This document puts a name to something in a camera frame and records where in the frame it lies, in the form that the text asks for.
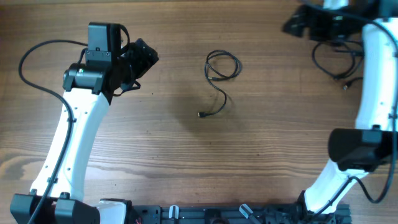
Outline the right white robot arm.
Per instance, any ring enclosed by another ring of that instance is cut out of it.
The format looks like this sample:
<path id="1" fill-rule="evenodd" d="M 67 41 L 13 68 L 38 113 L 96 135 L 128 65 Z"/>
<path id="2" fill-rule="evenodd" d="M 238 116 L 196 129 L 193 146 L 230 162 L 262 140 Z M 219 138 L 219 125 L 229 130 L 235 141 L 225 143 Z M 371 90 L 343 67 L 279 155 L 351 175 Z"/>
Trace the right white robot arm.
<path id="1" fill-rule="evenodd" d="M 364 60 L 359 111 L 352 129 L 335 129 L 328 140 L 329 160 L 303 194 L 312 218 L 334 213 L 338 202 L 377 167 L 388 164 L 386 183 L 371 203 L 386 197 L 397 161 L 397 2 L 302 1 L 282 30 L 309 33 L 318 45 L 346 45 L 360 33 Z"/>

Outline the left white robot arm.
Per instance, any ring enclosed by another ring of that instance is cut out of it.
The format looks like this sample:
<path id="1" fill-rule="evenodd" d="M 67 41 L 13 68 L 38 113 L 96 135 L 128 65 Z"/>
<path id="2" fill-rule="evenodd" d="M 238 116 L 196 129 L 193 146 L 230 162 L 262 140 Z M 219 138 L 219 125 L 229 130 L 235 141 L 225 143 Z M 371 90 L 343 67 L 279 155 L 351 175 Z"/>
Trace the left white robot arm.
<path id="1" fill-rule="evenodd" d="M 142 39 L 123 42 L 121 24 L 91 22 L 80 58 L 63 76 L 62 113 L 49 153 L 28 194 L 15 194 L 18 223 L 139 223 L 131 201 L 83 201 L 88 159 L 112 99 L 140 89 L 139 79 L 158 61 Z"/>

